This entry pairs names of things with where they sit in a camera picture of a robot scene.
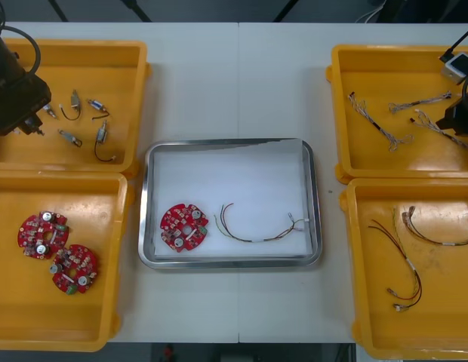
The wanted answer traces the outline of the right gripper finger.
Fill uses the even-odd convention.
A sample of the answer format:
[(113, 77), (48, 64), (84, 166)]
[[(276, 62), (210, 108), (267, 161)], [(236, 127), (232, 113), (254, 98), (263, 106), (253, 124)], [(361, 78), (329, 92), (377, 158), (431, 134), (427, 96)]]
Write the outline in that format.
[(468, 136), (468, 119), (442, 118), (436, 122), (436, 125), (441, 130), (454, 130), (456, 136)]
[(466, 96), (460, 95), (446, 110), (445, 117), (448, 119), (468, 118), (468, 91)]

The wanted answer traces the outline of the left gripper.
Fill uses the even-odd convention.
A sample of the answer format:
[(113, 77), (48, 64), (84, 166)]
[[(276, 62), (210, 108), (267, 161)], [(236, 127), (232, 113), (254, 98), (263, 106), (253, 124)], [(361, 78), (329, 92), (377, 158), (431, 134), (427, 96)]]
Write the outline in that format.
[(45, 134), (37, 112), (51, 101), (48, 85), (33, 76), (13, 87), (0, 88), (0, 137), (19, 129), (27, 135)]

